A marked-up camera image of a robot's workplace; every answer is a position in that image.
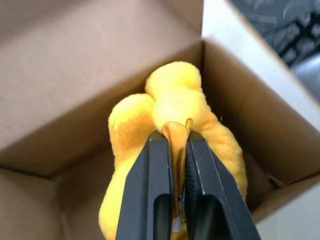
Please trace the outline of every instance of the cardboard box flap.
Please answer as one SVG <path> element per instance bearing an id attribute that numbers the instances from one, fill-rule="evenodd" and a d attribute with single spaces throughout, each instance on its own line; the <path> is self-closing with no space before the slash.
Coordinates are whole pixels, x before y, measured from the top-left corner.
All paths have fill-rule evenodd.
<path id="1" fill-rule="evenodd" d="M 112 107 L 201 35 L 159 0 L 45 1 L 0 31 L 0 163 L 48 176 L 105 145 Z"/>
<path id="2" fill-rule="evenodd" d="M 320 132 L 212 40 L 205 43 L 204 76 L 209 102 L 267 173 L 290 184 L 320 171 Z"/>

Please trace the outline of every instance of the yellow plush duck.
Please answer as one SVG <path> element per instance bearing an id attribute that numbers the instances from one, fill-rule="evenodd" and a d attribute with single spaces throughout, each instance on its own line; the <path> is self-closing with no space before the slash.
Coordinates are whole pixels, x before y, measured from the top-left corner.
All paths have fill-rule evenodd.
<path id="1" fill-rule="evenodd" d="M 109 117 L 115 171 L 99 212 L 101 231 L 115 240 L 126 177 L 154 130 L 170 142 L 174 179 L 171 239 L 187 240 L 184 217 L 186 143 L 190 130 L 200 133 L 247 195 L 242 150 L 230 130 L 211 112 L 201 88 L 199 70 L 190 63 L 173 62 L 155 70 L 146 81 L 145 94 L 119 102 Z"/>

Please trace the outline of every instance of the dark patterned surface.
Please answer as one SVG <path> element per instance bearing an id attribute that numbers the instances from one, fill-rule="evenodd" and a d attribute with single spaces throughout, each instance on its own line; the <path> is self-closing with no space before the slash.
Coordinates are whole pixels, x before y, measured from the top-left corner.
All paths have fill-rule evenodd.
<path id="1" fill-rule="evenodd" d="M 320 0 L 232 1 L 289 67 L 317 51 Z"/>

